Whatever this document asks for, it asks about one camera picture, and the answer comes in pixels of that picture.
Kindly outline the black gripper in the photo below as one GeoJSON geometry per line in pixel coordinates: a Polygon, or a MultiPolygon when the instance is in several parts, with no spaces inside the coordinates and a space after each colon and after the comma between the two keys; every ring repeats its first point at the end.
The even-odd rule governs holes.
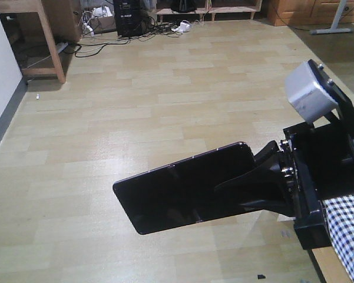
{"type": "Polygon", "coordinates": [[[354,105],[323,65],[307,62],[338,107],[311,124],[303,120],[283,130],[280,147],[287,157],[292,197],[274,140],[254,155],[253,170],[216,185],[214,193],[233,211],[269,210],[295,217],[302,248],[316,249],[331,245],[323,202],[354,194],[354,105]]]}

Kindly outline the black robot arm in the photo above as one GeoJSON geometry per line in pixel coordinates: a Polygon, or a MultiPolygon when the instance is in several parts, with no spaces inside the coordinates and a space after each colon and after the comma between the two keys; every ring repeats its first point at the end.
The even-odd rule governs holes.
{"type": "Polygon", "coordinates": [[[215,187],[232,193],[243,209],[269,210],[294,218],[303,249],[330,246],[327,199],[354,194],[354,106],[313,60],[285,79],[289,103],[303,122],[269,142],[251,171],[215,187]]]}

